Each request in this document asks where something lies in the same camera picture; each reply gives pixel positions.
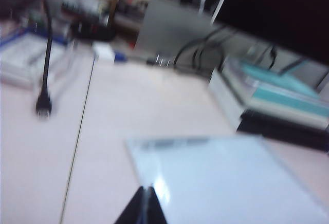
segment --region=black cord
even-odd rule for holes
[[[51,16],[50,16],[47,0],[44,0],[44,7],[45,7],[47,22],[48,22],[48,40],[47,40],[45,65],[43,69],[42,87],[38,100],[36,101],[35,111],[39,116],[41,115],[48,117],[51,113],[51,100],[47,90],[47,81],[48,81],[51,42],[52,42],[52,26],[51,26]]]
[[[255,62],[256,65],[259,65],[259,64],[263,61],[266,52],[267,52],[270,48],[271,48],[271,46],[268,46],[268,47],[262,52],[262,54],[258,57],[258,59],[257,59],[256,62]]]
[[[224,63],[224,59],[225,59],[225,54],[224,54],[224,49],[222,47],[222,44],[225,41],[227,41],[230,38],[232,38],[236,34],[236,32],[237,31],[233,32],[232,34],[227,35],[226,37],[224,37],[223,39],[221,39],[219,42],[213,42],[213,43],[205,44],[204,47],[203,47],[203,49],[201,49],[200,50],[200,53],[199,53],[199,57],[198,57],[199,58],[199,61],[198,61],[198,63],[199,63],[198,64],[198,69],[201,69],[202,68],[202,66],[201,66],[201,64],[202,64],[202,55],[203,55],[205,49],[211,49],[211,50],[216,49],[221,54],[221,61],[220,61],[219,65],[218,65],[218,69],[221,69],[222,68],[222,65]]]
[[[49,60],[50,60],[50,51],[51,51],[51,43],[52,43],[52,24],[51,24],[52,21],[51,21],[51,15],[50,15],[47,0],[44,0],[44,7],[45,7],[46,15],[47,15],[48,40],[47,40],[45,65],[44,65],[44,69],[43,69],[42,91],[47,91]]]
[[[271,70],[273,65],[275,64],[276,62],[276,58],[278,56],[278,53],[277,53],[277,49],[275,46],[272,47],[271,51],[270,51],[270,56],[272,58],[272,63],[270,64],[270,66],[268,67],[268,70]]]
[[[177,61],[178,61],[180,55],[181,55],[185,50],[187,50],[187,49],[189,49],[189,48],[191,48],[191,47],[194,47],[195,45],[197,45],[197,44],[199,44],[199,43],[201,43],[201,42],[203,42],[203,41],[204,41],[204,39],[202,38],[202,39],[195,39],[195,40],[192,40],[192,41],[186,43],[186,44],[185,44],[185,45],[179,50],[179,52],[177,53],[177,55],[176,55],[176,57],[175,57],[175,59],[174,59],[174,63],[173,63],[174,66],[177,64]]]
[[[180,55],[187,49],[191,48],[191,47],[194,47],[195,45],[199,44],[199,43],[202,43],[202,42],[206,42],[207,40],[209,40],[212,36],[214,36],[216,33],[220,32],[222,29],[224,29],[225,26],[221,26],[219,27],[218,29],[210,32],[207,36],[205,36],[204,38],[200,38],[200,39],[195,39],[195,40],[192,40],[188,43],[186,43],[177,53],[175,59],[174,59],[174,67],[175,65],[177,64],[177,61],[180,57]]]
[[[279,71],[279,75],[283,75],[283,74],[287,73],[288,71],[290,71],[294,67],[296,67],[296,66],[300,65],[301,63],[303,63],[305,60],[306,60],[305,57],[300,57],[295,62],[292,62],[291,64],[289,64],[289,65],[285,66],[284,68],[282,68]]]

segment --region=white desk surface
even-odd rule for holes
[[[1,223],[60,221],[93,57],[51,86],[52,114],[38,120],[38,94],[1,84]]]
[[[113,223],[119,216],[139,186],[126,138],[233,133],[207,81],[138,63],[95,63],[64,223]],[[329,157],[271,145],[329,205]]]
[[[8,220],[2,223],[58,223],[89,78],[80,73],[81,80],[59,103],[58,115],[65,118],[54,116],[43,125],[48,143],[39,137],[39,122],[24,114],[35,97],[2,86],[1,206],[2,219]],[[16,134],[12,127],[22,132]],[[207,81],[138,63],[96,62],[63,222],[113,223],[120,215],[139,187],[126,138],[233,133]],[[329,206],[329,157],[269,143]]]

